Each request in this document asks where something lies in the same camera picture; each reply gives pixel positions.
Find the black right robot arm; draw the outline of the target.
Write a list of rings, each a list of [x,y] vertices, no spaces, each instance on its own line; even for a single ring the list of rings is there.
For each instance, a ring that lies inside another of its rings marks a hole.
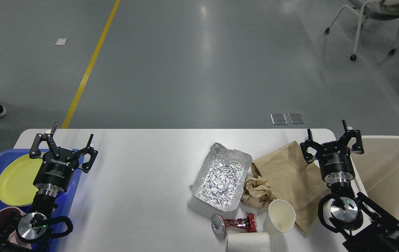
[[[351,154],[364,153],[362,135],[345,120],[342,124],[344,133],[337,140],[315,142],[307,129],[300,143],[306,163],[318,161],[321,179],[330,190],[318,203],[318,219],[324,228],[344,237],[348,252],[399,252],[399,220],[352,188],[356,175]]]

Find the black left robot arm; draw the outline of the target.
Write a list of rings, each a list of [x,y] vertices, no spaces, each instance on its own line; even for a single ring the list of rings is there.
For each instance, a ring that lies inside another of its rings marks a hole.
[[[33,180],[37,191],[27,213],[9,210],[0,222],[0,252],[45,252],[50,242],[68,236],[73,223],[68,216],[54,216],[57,199],[69,190],[77,170],[88,173],[98,151],[92,144],[93,134],[79,150],[57,146],[50,131],[38,133],[29,150],[30,159],[41,161]]]

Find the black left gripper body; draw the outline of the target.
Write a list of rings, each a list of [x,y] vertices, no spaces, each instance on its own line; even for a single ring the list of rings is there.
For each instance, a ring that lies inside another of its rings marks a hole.
[[[74,152],[72,149],[59,149],[58,157],[52,151],[44,153],[43,162],[36,174],[33,185],[36,188],[41,188],[41,185],[51,184],[58,188],[59,193],[66,193],[75,169],[80,164],[77,158],[67,160],[67,157]]]

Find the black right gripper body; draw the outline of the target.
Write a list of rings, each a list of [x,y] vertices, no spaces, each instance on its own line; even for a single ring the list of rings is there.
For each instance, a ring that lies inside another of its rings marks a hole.
[[[325,142],[316,151],[321,177],[327,184],[350,182],[355,172],[350,158],[350,148],[338,141]]]

